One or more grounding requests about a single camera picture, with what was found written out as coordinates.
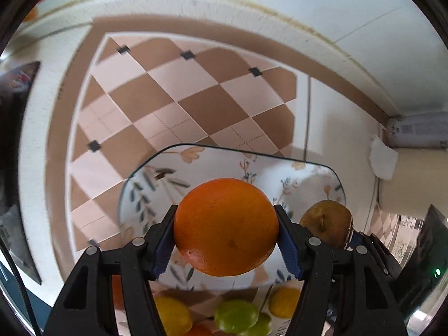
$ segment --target plate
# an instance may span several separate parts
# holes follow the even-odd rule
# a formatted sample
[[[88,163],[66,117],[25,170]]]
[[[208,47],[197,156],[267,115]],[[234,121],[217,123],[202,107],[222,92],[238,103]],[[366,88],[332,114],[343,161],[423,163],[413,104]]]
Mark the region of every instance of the plate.
[[[142,237],[162,221],[171,205],[189,191],[217,178],[237,178],[259,188],[272,204],[281,204],[293,222],[315,203],[331,199],[345,205],[346,196],[329,167],[285,158],[216,147],[177,144],[151,157],[123,186],[118,208],[120,233],[125,241]],[[278,246],[259,267],[239,276],[208,276],[174,248],[159,283],[184,290],[223,291],[260,287],[294,279]]]

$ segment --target green fruit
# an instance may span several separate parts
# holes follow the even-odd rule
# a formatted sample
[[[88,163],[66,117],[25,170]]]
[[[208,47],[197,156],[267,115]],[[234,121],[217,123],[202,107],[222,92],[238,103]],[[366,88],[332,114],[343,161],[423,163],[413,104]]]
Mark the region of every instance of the green fruit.
[[[267,313],[261,312],[257,323],[249,330],[240,333],[240,336],[267,336],[272,331],[272,319]]]
[[[252,303],[243,299],[222,302],[214,312],[216,325],[225,333],[242,333],[258,321],[258,311]]]

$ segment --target white wall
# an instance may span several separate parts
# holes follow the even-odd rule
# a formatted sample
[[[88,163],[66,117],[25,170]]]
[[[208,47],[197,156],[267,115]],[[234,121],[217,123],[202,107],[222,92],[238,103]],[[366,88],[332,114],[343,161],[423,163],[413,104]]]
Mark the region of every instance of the white wall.
[[[40,14],[75,0],[46,0]],[[382,84],[398,112],[448,108],[448,51],[410,0],[248,0],[337,44]]]

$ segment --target cable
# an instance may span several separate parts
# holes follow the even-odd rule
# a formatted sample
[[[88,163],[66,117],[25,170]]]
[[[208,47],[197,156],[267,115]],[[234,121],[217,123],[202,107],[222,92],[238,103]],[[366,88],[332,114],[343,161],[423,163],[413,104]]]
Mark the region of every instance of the cable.
[[[0,237],[0,249],[3,253],[4,257],[6,258],[6,261],[11,267],[11,270],[13,272],[14,278],[16,278],[17,284],[19,284],[20,293],[22,294],[23,302],[25,303],[25,309],[28,313],[28,316],[30,317],[31,326],[34,330],[34,334],[36,336],[42,336],[42,333],[40,331],[39,325],[36,321],[36,316],[34,315],[33,308],[31,307],[30,299],[28,298],[28,293],[26,292],[25,285],[23,284],[22,277],[19,274],[19,271],[17,270],[16,264],[14,264],[13,258],[10,255],[10,252],[8,251],[8,248],[4,244],[2,238]]]

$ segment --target screw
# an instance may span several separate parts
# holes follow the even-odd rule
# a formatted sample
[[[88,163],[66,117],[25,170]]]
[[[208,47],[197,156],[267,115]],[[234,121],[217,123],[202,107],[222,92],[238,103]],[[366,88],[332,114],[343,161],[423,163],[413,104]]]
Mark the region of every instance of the screw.
[[[98,251],[96,246],[89,246],[86,250],[87,255],[93,255]]]
[[[362,254],[362,255],[367,254],[367,249],[366,249],[366,247],[365,247],[365,246],[362,246],[362,245],[357,246],[357,247],[356,247],[356,251],[357,251],[359,254]]]
[[[318,239],[317,237],[310,237],[308,239],[308,242],[310,243],[310,245],[312,246],[319,246],[321,244],[320,239]]]
[[[145,243],[145,239],[143,239],[142,237],[136,237],[135,239],[132,240],[132,245],[134,246],[141,246]]]

